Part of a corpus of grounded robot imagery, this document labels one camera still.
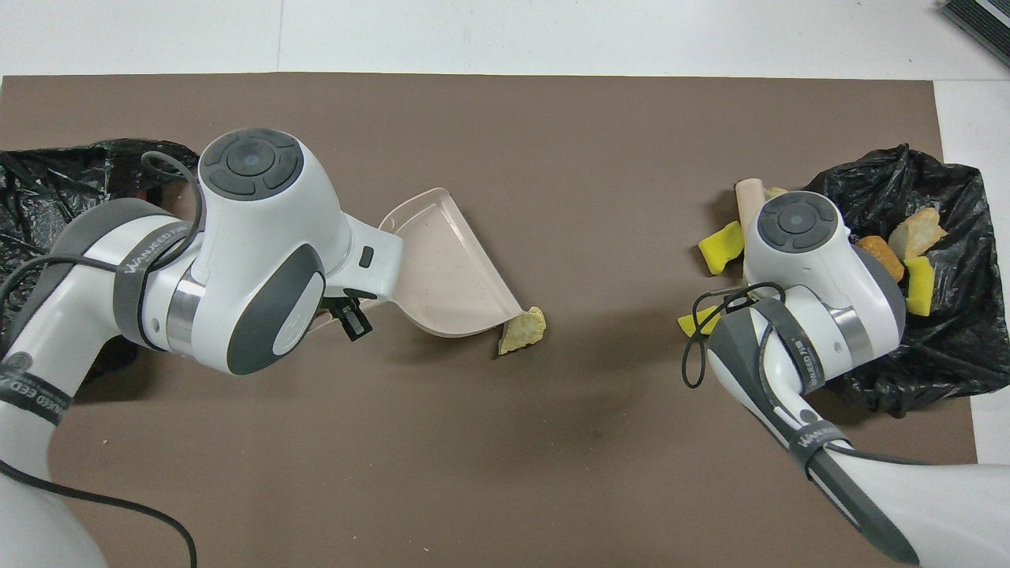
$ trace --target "sponge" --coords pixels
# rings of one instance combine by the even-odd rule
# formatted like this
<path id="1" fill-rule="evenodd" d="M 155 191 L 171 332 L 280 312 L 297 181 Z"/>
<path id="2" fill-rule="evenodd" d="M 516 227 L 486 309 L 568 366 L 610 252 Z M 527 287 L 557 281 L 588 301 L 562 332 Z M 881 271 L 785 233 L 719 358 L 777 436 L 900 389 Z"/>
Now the sponge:
<path id="1" fill-rule="evenodd" d="M 905 260 L 908 267 L 908 305 L 909 313 L 929 315 L 933 303 L 933 280 L 936 277 L 933 267 L 926 257 L 913 257 Z"/>
<path id="2" fill-rule="evenodd" d="M 702 321 L 705 321 L 705 318 L 708 317 L 710 313 L 715 311 L 715 308 L 719 306 L 713 305 L 700 310 L 698 312 L 698 322 L 701 323 Z M 719 322 L 719 315 L 716 314 L 716 316 L 713 317 L 711 321 L 701 326 L 702 335 L 711 336 L 712 329 L 715 328 L 715 324 L 718 322 Z M 690 313 L 678 317 L 677 323 L 681 326 L 681 329 L 683 329 L 684 333 L 687 334 L 689 338 L 694 335 L 695 330 L 698 329 L 698 327 L 696 327 L 694 324 L 694 317 Z"/>
<path id="3" fill-rule="evenodd" d="M 743 228 L 740 221 L 733 221 L 718 232 L 702 239 L 698 244 L 705 264 L 712 275 L 722 274 L 726 263 L 743 253 Z"/>

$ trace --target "white table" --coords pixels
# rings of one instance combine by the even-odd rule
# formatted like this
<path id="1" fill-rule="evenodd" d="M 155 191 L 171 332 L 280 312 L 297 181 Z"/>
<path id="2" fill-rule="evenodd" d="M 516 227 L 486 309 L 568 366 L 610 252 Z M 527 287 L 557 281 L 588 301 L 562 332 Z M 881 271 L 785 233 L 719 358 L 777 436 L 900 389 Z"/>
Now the white table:
<path id="1" fill-rule="evenodd" d="M 0 76 L 275 71 L 931 80 L 1010 298 L 1010 68 L 930 0 L 0 3 Z M 972 411 L 979 461 L 1010 464 L 1010 389 Z"/>

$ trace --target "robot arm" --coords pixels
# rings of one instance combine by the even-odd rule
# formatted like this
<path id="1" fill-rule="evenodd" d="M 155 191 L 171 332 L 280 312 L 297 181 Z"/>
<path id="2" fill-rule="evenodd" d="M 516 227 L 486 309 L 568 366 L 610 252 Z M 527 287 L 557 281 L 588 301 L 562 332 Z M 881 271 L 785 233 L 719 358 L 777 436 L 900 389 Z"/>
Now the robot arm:
<path id="1" fill-rule="evenodd" d="M 301 141 L 231 132 L 207 148 L 198 173 L 205 230 L 165 266 L 159 259 L 197 227 L 144 201 L 102 204 L 61 233 L 54 255 L 107 270 L 48 266 L 5 335 L 0 460 L 48 479 L 53 432 L 115 336 L 244 375 L 290 353 L 320 305 L 351 340 L 371 329 L 359 300 L 389 299 L 403 243 L 343 213 Z M 0 565 L 104 566 L 60 498 L 0 476 Z"/>
<path id="2" fill-rule="evenodd" d="M 1010 563 L 1010 467 L 927 466 L 870 456 L 801 396 L 900 343 L 904 302 L 841 215 L 805 192 L 770 201 L 749 227 L 744 274 L 788 287 L 719 322 L 708 361 L 719 382 L 881 552 L 908 564 Z"/>

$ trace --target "black trash bag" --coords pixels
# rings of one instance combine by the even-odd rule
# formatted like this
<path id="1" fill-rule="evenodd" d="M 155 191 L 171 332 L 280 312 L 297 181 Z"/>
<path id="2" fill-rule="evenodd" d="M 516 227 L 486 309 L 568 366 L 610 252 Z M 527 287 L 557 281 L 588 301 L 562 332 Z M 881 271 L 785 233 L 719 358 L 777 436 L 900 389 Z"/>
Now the black trash bag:
<path id="1" fill-rule="evenodd" d="M 139 197 L 160 204 L 162 186 L 169 182 L 140 164 L 140 156 L 157 150 L 187 168 L 198 157 L 169 141 L 114 139 L 76 148 L 0 152 L 0 281 L 25 261 L 44 255 L 67 224 L 84 211 L 120 197 Z M 3 329 L 27 300 L 38 273 L 29 275 L 11 294 L 3 309 Z M 106 344 L 89 372 L 128 364 L 136 346 L 116 338 Z"/>
<path id="2" fill-rule="evenodd" d="M 1010 383 L 1010 341 L 982 175 L 907 145 L 822 172 L 807 187 L 841 210 L 852 241 L 887 239 L 923 207 L 947 231 L 925 256 L 936 271 L 929 316 L 908 314 L 901 347 L 828 382 L 849 403 L 896 417 L 950 396 Z M 907 276 L 901 283 L 907 295 Z"/>

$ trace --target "food scrap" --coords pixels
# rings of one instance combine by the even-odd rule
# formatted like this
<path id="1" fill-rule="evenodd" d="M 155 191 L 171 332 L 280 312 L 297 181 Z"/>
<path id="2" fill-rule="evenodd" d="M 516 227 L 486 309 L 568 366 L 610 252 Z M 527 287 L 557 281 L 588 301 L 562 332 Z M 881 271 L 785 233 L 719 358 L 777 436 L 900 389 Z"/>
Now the food scrap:
<path id="1" fill-rule="evenodd" d="M 905 266 L 908 267 L 908 298 L 906 299 L 908 311 L 915 315 L 929 315 L 933 302 L 935 271 L 926 257 L 907 259 Z"/>
<path id="2" fill-rule="evenodd" d="M 740 221 L 733 221 L 721 230 L 706 236 L 698 244 L 705 264 L 713 276 L 722 274 L 726 263 L 743 253 L 743 228 Z"/>
<path id="3" fill-rule="evenodd" d="M 946 236 L 939 223 L 940 214 L 936 209 L 919 209 L 894 229 L 887 244 L 902 261 L 918 257 Z"/>
<path id="4" fill-rule="evenodd" d="M 901 264 L 897 255 L 894 254 L 894 251 L 891 250 L 891 247 L 888 246 L 882 236 L 877 234 L 864 236 L 855 243 L 855 246 L 870 253 L 875 259 L 880 261 L 895 282 L 901 282 L 901 279 L 905 277 L 905 266 Z"/>
<path id="5" fill-rule="evenodd" d="M 699 322 L 705 321 L 705 318 L 708 317 L 713 311 L 715 311 L 715 308 L 717 308 L 717 307 L 719 307 L 719 306 L 713 305 L 713 306 L 706 307 L 705 309 L 699 310 L 698 311 L 698 321 Z M 703 336 L 711 336 L 712 335 L 712 329 L 715 328 L 715 324 L 718 323 L 718 322 L 719 322 L 719 314 L 716 313 L 715 317 L 712 317 L 712 319 L 709 320 L 708 323 L 705 323 L 704 325 L 701 326 L 701 333 L 702 333 L 702 335 Z M 695 324 L 694 324 L 694 316 L 692 314 L 690 314 L 690 313 L 687 314 L 687 315 L 682 315 L 682 316 L 678 317 L 677 318 L 677 323 L 681 326 L 681 329 L 683 329 L 684 333 L 687 334 L 687 336 L 689 338 L 691 336 L 694 336 L 695 332 L 698 329 L 698 327 L 696 327 Z"/>
<path id="6" fill-rule="evenodd" d="M 789 193 L 788 189 L 782 189 L 781 187 L 769 187 L 765 189 L 765 199 L 773 199 L 782 195 L 783 193 Z"/>
<path id="7" fill-rule="evenodd" d="M 505 322 L 502 339 L 498 342 L 498 355 L 531 346 L 543 339 L 547 320 L 535 305 Z"/>
<path id="8" fill-rule="evenodd" d="M 768 201 L 765 183 L 758 178 L 740 180 L 733 186 L 733 192 L 736 194 L 736 212 L 740 226 L 749 227 Z"/>

